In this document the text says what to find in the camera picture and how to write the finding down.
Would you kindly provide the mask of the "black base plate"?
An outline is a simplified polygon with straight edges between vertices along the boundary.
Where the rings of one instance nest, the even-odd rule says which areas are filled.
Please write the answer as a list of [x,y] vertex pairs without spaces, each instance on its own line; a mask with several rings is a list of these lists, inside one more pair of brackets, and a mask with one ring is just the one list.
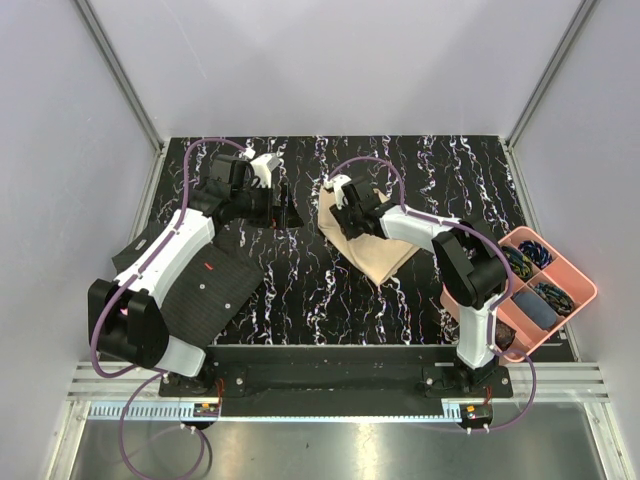
[[510,399],[513,388],[498,361],[473,373],[452,346],[215,346],[203,373],[172,374],[159,394],[220,395],[226,419],[409,421],[443,414],[444,400]]

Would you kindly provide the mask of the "pink divided tray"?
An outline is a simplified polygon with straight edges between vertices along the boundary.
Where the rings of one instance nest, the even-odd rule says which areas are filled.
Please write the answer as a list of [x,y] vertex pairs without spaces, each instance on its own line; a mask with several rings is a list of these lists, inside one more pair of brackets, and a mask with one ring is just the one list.
[[494,244],[459,229],[434,241],[441,302],[458,322],[456,354],[470,369],[499,356],[522,362],[597,295],[591,280],[527,227]]

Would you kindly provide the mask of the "beige cloth napkin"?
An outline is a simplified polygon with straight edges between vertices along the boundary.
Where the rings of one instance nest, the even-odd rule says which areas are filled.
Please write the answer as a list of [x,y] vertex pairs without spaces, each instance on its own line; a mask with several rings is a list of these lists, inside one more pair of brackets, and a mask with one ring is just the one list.
[[330,212],[335,196],[324,189],[319,194],[317,225],[327,240],[376,286],[394,276],[419,248],[401,240],[382,239],[369,234],[347,240]]

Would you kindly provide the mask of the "blue patterned sock roll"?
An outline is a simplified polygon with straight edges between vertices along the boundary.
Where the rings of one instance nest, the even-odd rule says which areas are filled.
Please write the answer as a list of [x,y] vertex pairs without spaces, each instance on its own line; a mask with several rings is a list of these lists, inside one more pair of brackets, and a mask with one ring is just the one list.
[[548,267],[554,260],[551,251],[540,242],[534,240],[521,242],[518,245],[518,250],[540,270]]

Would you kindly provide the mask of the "teal patterned sock roll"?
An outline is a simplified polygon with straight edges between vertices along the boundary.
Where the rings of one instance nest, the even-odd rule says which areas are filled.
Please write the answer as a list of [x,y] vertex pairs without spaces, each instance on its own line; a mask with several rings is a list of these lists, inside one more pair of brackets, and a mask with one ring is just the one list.
[[566,317],[575,310],[575,302],[564,290],[549,282],[540,282],[533,286],[539,295],[559,315]]

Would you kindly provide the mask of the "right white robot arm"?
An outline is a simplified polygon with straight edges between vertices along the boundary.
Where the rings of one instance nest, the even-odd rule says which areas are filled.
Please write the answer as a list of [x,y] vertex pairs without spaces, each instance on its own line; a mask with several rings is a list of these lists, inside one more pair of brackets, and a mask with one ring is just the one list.
[[485,367],[499,354],[497,308],[512,293],[514,277],[488,225],[384,201],[368,181],[347,175],[327,181],[323,191],[331,196],[328,213],[346,246],[364,239],[385,247],[402,242],[434,255],[445,292],[458,305],[456,354],[462,366],[454,371],[454,384],[463,395],[480,394],[490,383]]

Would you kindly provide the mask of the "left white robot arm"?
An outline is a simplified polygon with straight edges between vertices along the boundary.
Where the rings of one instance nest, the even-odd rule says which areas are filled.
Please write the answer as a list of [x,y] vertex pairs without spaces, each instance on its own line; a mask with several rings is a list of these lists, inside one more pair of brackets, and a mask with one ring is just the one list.
[[264,271],[226,233],[245,220],[257,228],[303,226],[286,188],[273,175],[284,161],[277,153],[218,155],[209,176],[189,188],[164,227],[149,226],[123,252],[128,267],[88,290],[91,363],[110,377],[98,357],[136,368],[177,374],[196,396],[215,386],[206,348],[264,281]]

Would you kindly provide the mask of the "grey rolled sock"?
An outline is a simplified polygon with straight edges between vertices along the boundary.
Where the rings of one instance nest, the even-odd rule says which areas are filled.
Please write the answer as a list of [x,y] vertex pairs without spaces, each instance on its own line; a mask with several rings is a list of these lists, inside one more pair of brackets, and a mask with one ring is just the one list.
[[521,290],[512,297],[516,306],[540,329],[550,330],[556,324],[556,313],[537,294]]

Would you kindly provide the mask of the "brown patterned sock roll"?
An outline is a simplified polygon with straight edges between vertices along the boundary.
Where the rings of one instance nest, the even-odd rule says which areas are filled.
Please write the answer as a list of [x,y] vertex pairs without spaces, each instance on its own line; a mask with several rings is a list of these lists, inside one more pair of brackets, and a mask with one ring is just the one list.
[[516,330],[504,322],[497,321],[495,327],[495,344],[502,350],[508,350],[516,338]]

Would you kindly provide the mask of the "yellow patterned sock roll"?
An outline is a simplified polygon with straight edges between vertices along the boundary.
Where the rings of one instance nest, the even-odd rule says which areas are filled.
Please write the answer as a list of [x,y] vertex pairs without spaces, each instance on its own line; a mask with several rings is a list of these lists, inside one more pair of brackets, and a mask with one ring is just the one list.
[[522,253],[519,249],[503,245],[501,247],[512,272],[522,281],[529,280],[534,275],[534,265],[532,260]]

